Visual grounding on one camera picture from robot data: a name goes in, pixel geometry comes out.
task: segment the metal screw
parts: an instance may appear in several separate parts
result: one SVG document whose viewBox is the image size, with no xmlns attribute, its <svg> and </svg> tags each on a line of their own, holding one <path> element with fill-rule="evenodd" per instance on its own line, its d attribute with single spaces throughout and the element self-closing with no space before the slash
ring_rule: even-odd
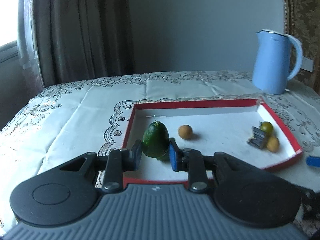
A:
<svg viewBox="0 0 320 240">
<path fill-rule="evenodd" d="M 120 187 L 120 184 L 117 182 L 108 182 L 105 184 L 104 188 L 106 190 L 114 190 Z"/>
<path fill-rule="evenodd" d="M 194 182 L 191 185 L 192 189 L 194 189 L 194 190 L 204 190 L 207 188 L 207 186 L 208 185 L 202 181 Z"/>
</svg>

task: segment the small round fruit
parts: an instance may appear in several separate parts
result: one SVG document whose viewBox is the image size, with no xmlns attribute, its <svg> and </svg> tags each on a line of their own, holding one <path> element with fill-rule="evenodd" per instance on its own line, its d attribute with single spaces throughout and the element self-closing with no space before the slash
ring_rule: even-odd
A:
<svg viewBox="0 0 320 240">
<path fill-rule="evenodd" d="M 192 128 L 190 125 L 182 125 L 178 129 L 178 134 L 182 139 L 188 140 L 192 137 Z"/>
<path fill-rule="evenodd" d="M 266 132 L 268 135 L 271 135 L 273 132 L 273 126 L 270 122 L 262 122 L 260 124 L 260 130 Z"/>
<path fill-rule="evenodd" d="M 279 143 L 278 138 L 275 136 L 270 136 L 270 138 L 268 139 L 268 142 L 267 142 L 267 149 L 270 152 L 275 153 L 279 150 L 279 146 L 280 146 L 280 143 Z"/>
</svg>

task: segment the green citrus fruit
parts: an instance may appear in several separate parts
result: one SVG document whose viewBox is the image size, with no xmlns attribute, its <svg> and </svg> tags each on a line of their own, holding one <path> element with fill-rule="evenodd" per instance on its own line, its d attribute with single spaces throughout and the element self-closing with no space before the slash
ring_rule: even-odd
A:
<svg viewBox="0 0 320 240">
<path fill-rule="evenodd" d="M 260 123 L 260 130 L 266 132 L 268 135 L 271 135 L 273 132 L 273 126 L 270 122 Z"/>
</svg>

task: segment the lace tablecloth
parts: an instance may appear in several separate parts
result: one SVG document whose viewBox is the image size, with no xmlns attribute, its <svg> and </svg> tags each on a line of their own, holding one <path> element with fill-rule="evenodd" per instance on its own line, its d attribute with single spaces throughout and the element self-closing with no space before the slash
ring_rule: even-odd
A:
<svg viewBox="0 0 320 240">
<path fill-rule="evenodd" d="M 320 169 L 308 167 L 308 155 L 320 156 L 320 97 L 292 80 L 282 95 L 264 94 L 251 83 L 251 73 L 163 72 L 106 77 L 49 87 L 29 103 L 0 133 L 0 235 L 16 221 L 9 196 L 20 182 L 85 152 L 106 155 L 123 136 L 114 120 L 117 105 L 128 100 L 201 100 L 259 98 L 289 127 L 304 150 L 295 165 L 276 174 L 320 190 Z M 311 234 L 317 222 L 307 224 Z"/>
</svg>

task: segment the white tray bottom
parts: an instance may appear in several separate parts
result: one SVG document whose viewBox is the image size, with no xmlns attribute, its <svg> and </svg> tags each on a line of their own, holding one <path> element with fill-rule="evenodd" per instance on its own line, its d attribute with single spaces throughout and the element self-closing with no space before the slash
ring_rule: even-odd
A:
<svg viewBox="0 0 320 240">
<path fill-rule="evenodd" d="M 276 125 L 276 122 L 268 114 L 264 107 L 239 107 L 239 108 L 216 108 L 217 114 L 204 114 L 204 109 L 189 109 L 194 115 L 172 114 L 186 113 L 186 109 L 155 109 L 137 110 L 131 127 L 127 146 L 130 148 L 135 140 L 142 139 L 143 133 L 149 124 L 155 121 L 152 113 L 156 114 L 156 120 L 164 123 L 169 132 L 169 137 L 174 137 L 180 149 L 193 148 L 201 151 L 203 155 L 212 156 L 214 152 L 225 152 L 259 168 L 266 168 L 290 158 L 294 151 L 285 137 L 284 133 Z M 238 110 L 240 112 L 219 113 L 219 109 L 227 109 L 229 112 Z M 280 140 L 279 152 L 274 154 L 268 150 L 259 150 L 247 144 L 252 136 L 252 126 L 259 127 L 260 122 L 269 121 L 275 127 L 275 132 Z M 188 124 L 196 135 L 192 140 L 183 140 L 178 135 L 178 128 Z M 154 158 L 142 155 L 138 171 L 126 172 L 126 177 L 148 180 L 186 180 L 186 172 L 172 171 L 170 163 L 163 163 Z"/>
</svg>

